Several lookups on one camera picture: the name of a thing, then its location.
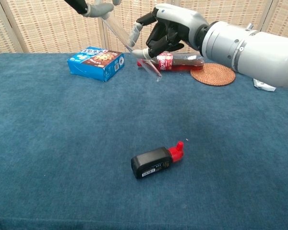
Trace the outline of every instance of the woven coaster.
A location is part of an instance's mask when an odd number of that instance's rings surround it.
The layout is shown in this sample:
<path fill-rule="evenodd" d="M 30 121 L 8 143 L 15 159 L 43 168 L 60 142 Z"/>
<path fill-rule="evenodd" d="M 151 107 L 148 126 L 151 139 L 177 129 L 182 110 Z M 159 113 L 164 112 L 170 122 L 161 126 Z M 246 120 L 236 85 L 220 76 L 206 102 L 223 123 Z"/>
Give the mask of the woven coaster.
<path fill-rule="evenodd" d="M 223 86 L 231 84 L 235 78 L 235 72 L 225 66 L 205 63 L 201 70 L 191 70 L 191 75 L 197 81 L 206 85 Z"/>

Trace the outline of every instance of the battery label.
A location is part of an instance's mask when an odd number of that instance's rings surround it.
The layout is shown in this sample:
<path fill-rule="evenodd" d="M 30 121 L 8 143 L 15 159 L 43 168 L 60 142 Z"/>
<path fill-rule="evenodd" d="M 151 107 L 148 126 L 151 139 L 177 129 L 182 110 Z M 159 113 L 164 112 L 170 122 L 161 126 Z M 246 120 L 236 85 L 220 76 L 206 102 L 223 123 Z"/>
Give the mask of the battery label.
<path fill-rule="evenodd" d="M 153 168 L 153 169 L 151 169 L 149 171 L 146 171 L 146 172 L 142 173 L 142 177 L 145 177 L 145 176 L 147 176 L 147 175 L 149 175 L 149 174 L 151 174 L 151 173 L 153 173 L 155 171 L 156 171 L 155 168 Z"/>

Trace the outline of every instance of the white robotic arm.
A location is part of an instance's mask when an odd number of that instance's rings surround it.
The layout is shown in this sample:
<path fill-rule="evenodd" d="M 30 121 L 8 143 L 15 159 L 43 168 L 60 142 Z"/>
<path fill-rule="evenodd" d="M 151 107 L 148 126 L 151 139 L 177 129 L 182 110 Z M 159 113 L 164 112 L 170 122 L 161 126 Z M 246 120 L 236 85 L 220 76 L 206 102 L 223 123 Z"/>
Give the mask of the white robotic arm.
<path fill-rule="evenodd" d="M 112 3 L 88 4 L 85 0 L 64 0 L 67 4 L 73 7 L 78 14 L 84 17 L 97 18 L 101 17 L 114 9 L 114 6 L 120 5 L 121 0 L 112 0 Z"/>
<path fill-rule="evenodd" d="M 150 59 L 164 51 L 181 49 L 184 41 L 201 55 L 236 72 L 274 87 L 288 88 L 288 38 L 227 22 L 208 22 L 196 11 L 158 4 L 139 18 L 130 33 L 136 42 L 143 26 L 156 22 L 146 44 L 135 50 L 138 58 Z"/>

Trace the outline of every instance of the clear plastic tube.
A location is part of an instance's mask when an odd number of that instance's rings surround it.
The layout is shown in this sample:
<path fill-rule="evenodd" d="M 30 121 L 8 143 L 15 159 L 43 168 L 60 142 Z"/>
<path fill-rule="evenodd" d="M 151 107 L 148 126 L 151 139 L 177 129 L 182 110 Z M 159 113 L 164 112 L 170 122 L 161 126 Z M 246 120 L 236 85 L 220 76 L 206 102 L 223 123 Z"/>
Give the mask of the clear plastic tube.
<path fill-rule="evenodd" d="M 109 29 L 114 33 L 114 35 L 124 44 L 130 53 L 135 49 L 140 49 L 137 44 L 133 41 L 132 46 L 129 44 L 132 41 L 129 38 L 129 34 L 124 30 L 124 28 L 118 23 L 118 20 L 112 15 L 112 13 L 107 13 L 101 17 L 102 21 L 109 27 Z M 161 73 L 157 70 L 151 60 L 138 60 L 141 63 L 142 67 L 154 78 L 156 81 L 161 80 Z"/>

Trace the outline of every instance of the cookie box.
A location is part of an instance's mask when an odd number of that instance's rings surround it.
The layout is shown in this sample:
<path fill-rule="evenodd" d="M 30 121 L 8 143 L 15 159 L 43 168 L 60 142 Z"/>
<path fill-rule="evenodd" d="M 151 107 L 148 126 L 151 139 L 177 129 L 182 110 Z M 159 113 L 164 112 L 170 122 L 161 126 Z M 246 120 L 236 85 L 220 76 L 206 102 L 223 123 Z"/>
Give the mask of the cookie box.
<path fill-rule="evenodd" d="M 108 81 L 124 67 L 124 54 L 88 47 L 67 60 L 71 74 Z"/>

